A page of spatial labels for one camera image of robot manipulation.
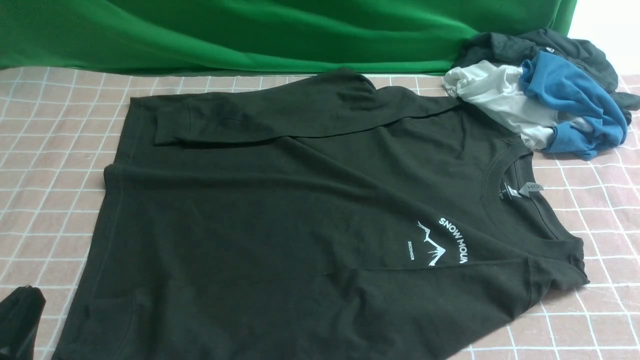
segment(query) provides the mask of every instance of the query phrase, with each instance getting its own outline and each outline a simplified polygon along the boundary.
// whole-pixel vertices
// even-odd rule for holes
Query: black object
[[[32,360],[45,299],[38,288],[17,288],[0,302],[0,360]]]
[[[520,66],[524,60],[533,60],[540,51],[561,56],[584,71],[611,95],[627,124],[631,123],[629,110],[640,109],[640,96],[616,91],[618,73],[605,53],[588,40],[574,40],[551,29],[536,30],[518,37],[480,33],[465,43],[451,68],[467,67],[482,60]]]
[[[104,177],[56,360],[442,360],[587,282],[542,196],[499,197],[517,135],[349,70],[131,99]]]

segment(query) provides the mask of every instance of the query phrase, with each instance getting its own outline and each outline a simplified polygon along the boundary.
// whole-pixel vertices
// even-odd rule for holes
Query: white shirt
[[[584,119],[560,113],[528,98],[518,80],[522,69],[510,65],[496,67],[483,60],[469,67],[451,69],[442,83],[451,97],[476,105],[500,125],[520,134],[530,149],[544,149],[559,122],[571,121],[577,128],[592,131]]]

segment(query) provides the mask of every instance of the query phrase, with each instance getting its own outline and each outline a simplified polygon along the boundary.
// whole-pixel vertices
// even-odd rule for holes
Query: pink checkered tablecloth
[[[370,76],[445,95],[440,78]],[[0,299],[42,289],[36,359],[49,359],[83,269],[129,98],[244,92],[300,77],[137,78],[70,69],[0,71]],[[640,94],[640,75],[622,91]],[[640,359],[640,118],[627,142],[592,161],[536,154],[536,180],[564,226],[585,243],[591,284],[551,293],[456,360]]]

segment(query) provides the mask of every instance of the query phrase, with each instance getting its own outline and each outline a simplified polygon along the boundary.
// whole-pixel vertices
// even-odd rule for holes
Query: green fabric
[[[438,73],[479,32],[566,34],[576,1],[1,1],[0,68]]]

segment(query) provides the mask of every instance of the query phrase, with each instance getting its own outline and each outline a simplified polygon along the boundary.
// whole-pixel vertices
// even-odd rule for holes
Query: mountain graphic
[[[418,226],[421,227],[422,230],[424,230],[424,242],[426,242],[426,243],[428,242],[428,243],[432,244],[434,248],[436,248],[434,251],[429,251],[430,254],[433,254],[433,259],[429,263],[429,266],[435,266],[436,263],[438,262],[438,260],[447,251],[443,247],[441,247],[440,245],[436,244],[435,241],[429,239],[429,234],[431,233],[431,230],[428,227],[420,224],[419,221],[418,221]]]

